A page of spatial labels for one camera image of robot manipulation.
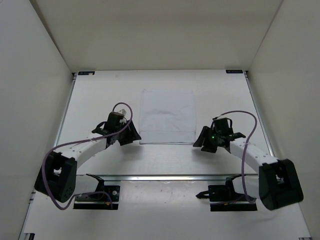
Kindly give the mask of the white skirt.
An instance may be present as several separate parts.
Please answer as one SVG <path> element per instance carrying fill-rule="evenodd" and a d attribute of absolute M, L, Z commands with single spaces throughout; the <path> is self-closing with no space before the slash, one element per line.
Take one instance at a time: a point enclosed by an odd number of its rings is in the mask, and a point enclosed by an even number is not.
<path fill-rule="evenodd" d="M 192 145 L 196 124 L 192 91 L 142 91 L 138 123 L 141 145 Z"/>

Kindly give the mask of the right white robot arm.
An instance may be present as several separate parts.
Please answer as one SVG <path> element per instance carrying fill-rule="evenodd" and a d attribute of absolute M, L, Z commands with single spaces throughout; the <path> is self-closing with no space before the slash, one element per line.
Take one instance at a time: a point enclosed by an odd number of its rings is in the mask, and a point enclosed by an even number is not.
<path fill-rule="evenodd" d="M 197 199 L 210 200 L 214 210 L 228 210 L 230 205 L 254 207 L 259 200 L 273 211 L 304 200 L 294 163 L 269 155 L 249 137 L 234 132 L 230 118 L 213 118 L 211 126 L 202 128 L 193 147 L 212 154 L 223 148 L 241 160 L 240 174 L 227 177 L 223 185 L 209 185 L 196 195 Z"/>

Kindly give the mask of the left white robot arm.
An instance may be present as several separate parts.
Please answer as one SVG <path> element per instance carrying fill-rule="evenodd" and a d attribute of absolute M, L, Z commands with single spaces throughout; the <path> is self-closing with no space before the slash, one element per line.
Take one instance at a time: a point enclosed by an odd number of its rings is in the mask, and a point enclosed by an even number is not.
<path fill-rule="evenodd" d="M 115 143 L 124 146 L 141 139 L 132 119 L 126 119 L 125 110 L 112 111 L 87 138 L 63 143 L 50 150 L 42 162 L 34 189 L 50 197 L 61 210 L 62 203 L 70 203 L 79 195 L 90 195 L 93 199 L 109 198 L 101 178 L 90 173 L 78 175 L 78 169 Z"/>

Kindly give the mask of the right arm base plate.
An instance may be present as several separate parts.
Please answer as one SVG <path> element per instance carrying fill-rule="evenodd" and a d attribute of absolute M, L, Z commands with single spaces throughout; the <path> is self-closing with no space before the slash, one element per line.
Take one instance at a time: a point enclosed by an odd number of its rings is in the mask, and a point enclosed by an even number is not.
<path fill-rule="evenodd" d="M 209 185 L 208 190 L 199 192 L 197 199 L 208 199 L 211 212 L 255 212 L 256 203 L 247 202 L 245 196 L 226 185 Z"/>

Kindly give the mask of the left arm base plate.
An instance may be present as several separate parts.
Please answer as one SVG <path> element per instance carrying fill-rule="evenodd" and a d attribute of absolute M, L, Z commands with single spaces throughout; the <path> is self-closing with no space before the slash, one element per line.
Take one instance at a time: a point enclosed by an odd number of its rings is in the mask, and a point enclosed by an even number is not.
<path fill-rule="evenodd" d="M 76 197 L 73 203 L 74 210 L 108 210 L 115 211 L 119 208 L 121 185 L 119 181 L 100 182 L 95 190 L 108 194 L 96 193 Z"/>

